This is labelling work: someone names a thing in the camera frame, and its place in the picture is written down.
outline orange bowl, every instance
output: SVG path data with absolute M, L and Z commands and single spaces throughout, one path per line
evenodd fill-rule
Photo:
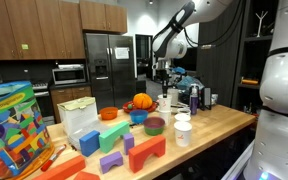
M 112 120 L 117 116 L 117 107 L 106 107 L 100 110 L 102 120 Z

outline paper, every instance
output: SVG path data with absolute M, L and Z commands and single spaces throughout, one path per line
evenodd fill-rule
M 128 47 L 117 47 L 115 48 L 115 58 L 116 59 L 129 59 Z
M 28 44 L 22 44 L 22 49 L 28 49 Z

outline blue bowl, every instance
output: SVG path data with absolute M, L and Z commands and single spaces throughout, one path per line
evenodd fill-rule
M 148 112 L 146 110 L 133 110 L 130 112 L 131 120 L 133 123 L 143 123 L 143 121 L 147 118 Z

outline orange block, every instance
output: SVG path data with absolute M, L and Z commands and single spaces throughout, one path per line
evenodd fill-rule
M 85 160 L 82 155 L 78 155 L 63 164 L 52 168 L 33 180 L 53 180 L 66 179 L 85 168 Z
M 74 180 L 100 180 L 100 177 L 96 174 L 80 171 L 77 173 Z
M 142 144 L 139 144 L 128 150 L 130 169 L 136 173 L 141 170 L 144 161 L 150 154 L 161 157 L 165 154 L 166 141 L 162 135 L 157 135 Z

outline orange pumpkin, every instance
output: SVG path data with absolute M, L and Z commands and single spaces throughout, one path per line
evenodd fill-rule
M 152 98 L 145 93 L 138 93 L 133 98 L 133 104 L 139 109 L 147 109 L 152 106 Z

